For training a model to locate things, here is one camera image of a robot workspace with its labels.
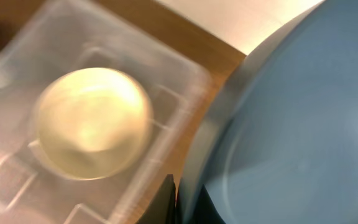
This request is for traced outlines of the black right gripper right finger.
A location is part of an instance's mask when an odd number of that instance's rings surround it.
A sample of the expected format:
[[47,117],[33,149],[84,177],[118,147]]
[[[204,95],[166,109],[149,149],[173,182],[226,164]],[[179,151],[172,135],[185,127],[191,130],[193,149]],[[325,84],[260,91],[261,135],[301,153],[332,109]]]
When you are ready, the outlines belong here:
[[215,209],[205,186],[202,186],[200,190],[191,221],[194,224],[225,224]]

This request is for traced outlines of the cream bowl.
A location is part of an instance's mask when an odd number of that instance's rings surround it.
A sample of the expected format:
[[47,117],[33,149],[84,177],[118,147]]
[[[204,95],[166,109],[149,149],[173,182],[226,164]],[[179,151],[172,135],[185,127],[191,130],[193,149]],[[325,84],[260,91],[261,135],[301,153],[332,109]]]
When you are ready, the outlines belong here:
[[29,148],[45,168],[66,179],[110,177],[145,151],[153,115],[146,91],[128,74],[75,70],[37,99]]

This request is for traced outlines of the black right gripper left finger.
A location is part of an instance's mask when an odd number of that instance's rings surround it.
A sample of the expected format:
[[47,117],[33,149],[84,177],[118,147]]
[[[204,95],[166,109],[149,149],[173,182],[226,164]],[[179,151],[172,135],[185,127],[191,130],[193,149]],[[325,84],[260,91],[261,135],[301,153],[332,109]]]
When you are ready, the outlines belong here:
[[168,174],[136,224],[174,224],[175,206],[176,186],[173,175]]

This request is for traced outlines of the blue bowl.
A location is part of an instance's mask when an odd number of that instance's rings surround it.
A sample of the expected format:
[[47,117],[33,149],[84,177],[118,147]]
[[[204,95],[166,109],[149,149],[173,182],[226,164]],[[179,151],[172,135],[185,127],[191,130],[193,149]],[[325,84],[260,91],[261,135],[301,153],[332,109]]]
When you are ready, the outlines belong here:
[[358,223],[358,1],[323,1],[227,79],[183,168],[177,219],[202,186],[225,223]]

